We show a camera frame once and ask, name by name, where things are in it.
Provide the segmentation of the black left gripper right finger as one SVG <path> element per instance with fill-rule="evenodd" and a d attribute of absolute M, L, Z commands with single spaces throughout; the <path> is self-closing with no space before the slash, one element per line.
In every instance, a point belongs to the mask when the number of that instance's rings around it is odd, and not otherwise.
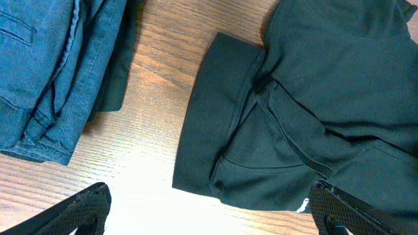
<path fill-rule="evenodd" d="M 345 191 L 317 181 L 308 196 L 319 235 L 415 235 L 417 227 Z"/>

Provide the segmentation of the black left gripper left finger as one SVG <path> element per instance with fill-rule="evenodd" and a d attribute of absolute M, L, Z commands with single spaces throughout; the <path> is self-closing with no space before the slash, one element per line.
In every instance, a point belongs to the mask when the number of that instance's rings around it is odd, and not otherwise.
<path fill-rule="evenodd" d="M 2 235 L 103 235 L 111 203 L 108 185 L 97 182 Z"/>

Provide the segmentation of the black t-shirt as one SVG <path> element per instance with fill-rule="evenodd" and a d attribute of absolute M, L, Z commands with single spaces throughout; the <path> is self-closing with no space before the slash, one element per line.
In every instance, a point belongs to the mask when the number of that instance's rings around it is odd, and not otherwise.
<path fill-rule="evenodd" d="M 282 0 L 263 47 L 218 33 L 185 115 L 172 186 L 308 213 L 324 180 L 417 224 L 417 44 L 405 0 Z"/>

